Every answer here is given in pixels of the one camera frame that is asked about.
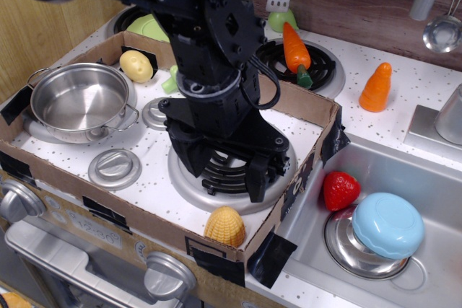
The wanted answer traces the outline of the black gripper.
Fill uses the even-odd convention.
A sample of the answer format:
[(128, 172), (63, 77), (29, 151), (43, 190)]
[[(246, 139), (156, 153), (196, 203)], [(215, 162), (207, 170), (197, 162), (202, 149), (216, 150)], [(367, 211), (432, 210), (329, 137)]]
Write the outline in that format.
[(197, 70), (179, 72), (182, 96), (159, 103), (185, 168), (199, 177), (216, 150), (243, 160), (251, 203), (262, 203), (268, 186), (282, 181), (290, 169), (287, 138), (261, 115), (278, 102), (280, 94), (262, 105), (258, 73), (248, 64), (243, 70), (225, 68), (218, 72), (218, 80), (203, 82), (197, 79)]

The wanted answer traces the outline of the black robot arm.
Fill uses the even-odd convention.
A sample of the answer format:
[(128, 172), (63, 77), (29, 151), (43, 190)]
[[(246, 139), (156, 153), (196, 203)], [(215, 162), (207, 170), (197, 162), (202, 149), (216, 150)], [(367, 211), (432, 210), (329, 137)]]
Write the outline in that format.
[(161, 101), (160, 109), (186, 169), (199, 176), (215, 151), (237, 157), (251, 201), (263, 201), (268, 184), (284, 174), (289, 142), (261, 116), (279, 94), (261, 104), (258, 77), (278, 78), (256, 55), (265, 23), (251, 0), (119, 1), (151, 12), (170, 41), (181, 98)]

